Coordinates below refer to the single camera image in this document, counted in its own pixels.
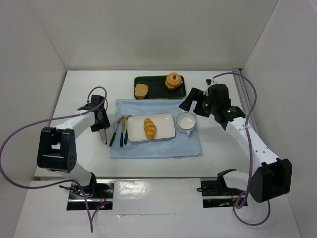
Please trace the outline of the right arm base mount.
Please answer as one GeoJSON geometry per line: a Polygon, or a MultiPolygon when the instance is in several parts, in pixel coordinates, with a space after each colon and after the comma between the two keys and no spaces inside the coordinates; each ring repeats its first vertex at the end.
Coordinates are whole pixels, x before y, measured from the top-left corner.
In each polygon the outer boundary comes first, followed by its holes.
{"type": "Polygon", "coordinates": [[[216,180],[202,180],[196,191],[202,195],[203,208],[233,207],[242,193],[242,191],[232,188],[222,191],[216,180]]]}

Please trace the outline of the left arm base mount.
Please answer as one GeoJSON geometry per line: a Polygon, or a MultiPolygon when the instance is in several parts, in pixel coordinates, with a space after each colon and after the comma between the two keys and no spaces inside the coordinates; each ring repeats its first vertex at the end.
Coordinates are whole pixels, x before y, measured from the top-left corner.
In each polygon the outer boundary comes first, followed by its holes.
{"type": "MultiPolygon", "coordinates": [[[[67,199],[67,211],[86,210],[84,195],[78,185],[72,183],[69,186],[59,185],[59,188],[69,192],[67,199]]],[[[89,210],[112,210],[113,206],[114,180],[97,180],[97,188],[94,193],[86,193],[89,210]]]]}

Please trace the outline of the striped bread roll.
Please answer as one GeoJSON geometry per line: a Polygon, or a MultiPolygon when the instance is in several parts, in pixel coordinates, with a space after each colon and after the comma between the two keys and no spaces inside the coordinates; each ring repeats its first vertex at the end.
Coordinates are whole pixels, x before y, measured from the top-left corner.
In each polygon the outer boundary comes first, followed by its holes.
{"type": "Polygon", "coordinates": [[[150,118],[144,120],[144,133],[148,140],[152,140],[156,135],[156,126],[150,118]]]}

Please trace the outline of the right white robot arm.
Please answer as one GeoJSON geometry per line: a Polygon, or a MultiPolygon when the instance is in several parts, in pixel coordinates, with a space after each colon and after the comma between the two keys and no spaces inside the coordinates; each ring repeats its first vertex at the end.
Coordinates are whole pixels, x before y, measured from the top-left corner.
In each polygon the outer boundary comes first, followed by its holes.
{"type": "Polygon", "coordinates": [[[217,188],[224,193],[231,189],[249,192],[252,198],[262,203],[287,194],[291,187],[292,164],[272,152],[247,123],[247,118],[238,106],[231,105],[229,90],[224,84],[211,85],[206,92],[192,88],[180,108],[199,116],[213,115],[216,122],[239,144],[249,159],[249,172],[228,169],[217,175],[217,188]]]}

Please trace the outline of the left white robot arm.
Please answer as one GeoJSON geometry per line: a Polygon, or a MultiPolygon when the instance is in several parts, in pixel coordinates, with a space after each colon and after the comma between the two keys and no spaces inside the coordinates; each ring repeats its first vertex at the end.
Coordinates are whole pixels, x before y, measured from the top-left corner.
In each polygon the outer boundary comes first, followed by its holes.
{"type": "Polygon", "coordinates": [[[110,127],[105,101],[92,95],[74,117],[56,127],[44,127],[40,134],[37,166],[78,182],[90,194],[97,191],[96,176],[77,162],[76,139],[88,128],[97,132],[110,127]]]}

